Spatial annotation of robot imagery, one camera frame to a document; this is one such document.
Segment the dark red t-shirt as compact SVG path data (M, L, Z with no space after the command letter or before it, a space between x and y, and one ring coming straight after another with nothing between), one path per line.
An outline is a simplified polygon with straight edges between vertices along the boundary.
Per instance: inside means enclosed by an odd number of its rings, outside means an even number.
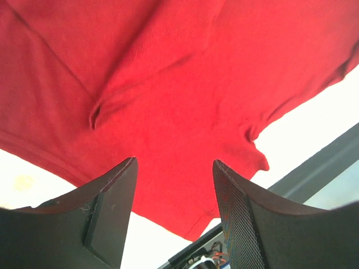
M2 1L1 148L81 186L139 161L133 212L187 240L212 164L358 65L357 1Z

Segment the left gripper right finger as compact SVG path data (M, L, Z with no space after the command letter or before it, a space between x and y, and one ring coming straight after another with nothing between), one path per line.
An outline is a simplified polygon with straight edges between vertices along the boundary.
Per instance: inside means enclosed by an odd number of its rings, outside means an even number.
M357 268L358 203L306 206L243 178L223 162L213 179L231 268Z

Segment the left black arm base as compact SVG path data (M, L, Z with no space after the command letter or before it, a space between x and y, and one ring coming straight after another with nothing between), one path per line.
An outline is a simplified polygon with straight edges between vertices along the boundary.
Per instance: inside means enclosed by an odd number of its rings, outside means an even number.
M230 268L222 225L205 232L159 268Z

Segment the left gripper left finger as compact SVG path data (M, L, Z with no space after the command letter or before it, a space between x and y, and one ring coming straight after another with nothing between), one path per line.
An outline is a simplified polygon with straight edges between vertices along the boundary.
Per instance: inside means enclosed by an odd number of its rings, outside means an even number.
M120 268L137 174L129 157L36 208L1 209L1 267Z

